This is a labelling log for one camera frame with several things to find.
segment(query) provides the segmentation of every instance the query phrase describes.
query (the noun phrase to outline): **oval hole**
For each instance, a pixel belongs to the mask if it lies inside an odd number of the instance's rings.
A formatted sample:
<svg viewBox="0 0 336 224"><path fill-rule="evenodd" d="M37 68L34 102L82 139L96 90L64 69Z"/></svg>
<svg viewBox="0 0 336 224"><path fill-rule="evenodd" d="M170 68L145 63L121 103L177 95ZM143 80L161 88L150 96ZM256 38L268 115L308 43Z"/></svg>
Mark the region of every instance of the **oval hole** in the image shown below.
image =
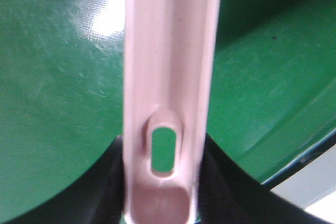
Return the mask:
<svg viewBox="0 0 336 224"><path fill-rule="evenodd" d="M157 128L152 134L152 169L171 172L174 167L176 133L170 128Z"/></svg>

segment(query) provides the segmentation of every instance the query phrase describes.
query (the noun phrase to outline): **pink plastic bar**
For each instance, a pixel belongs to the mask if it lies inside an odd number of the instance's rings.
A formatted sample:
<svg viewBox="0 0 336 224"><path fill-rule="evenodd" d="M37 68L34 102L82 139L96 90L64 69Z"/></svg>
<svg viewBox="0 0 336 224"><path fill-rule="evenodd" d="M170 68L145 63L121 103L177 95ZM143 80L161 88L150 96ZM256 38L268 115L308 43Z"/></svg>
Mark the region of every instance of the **pink plastic bar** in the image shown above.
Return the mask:
<svg viewBox="0 0 336 224"><path fill-rule="evenodd" d="M125 219L183 224L196 218L219 0L126 0ZM151 165L152 133L176 133L174 167Z"/></svg>

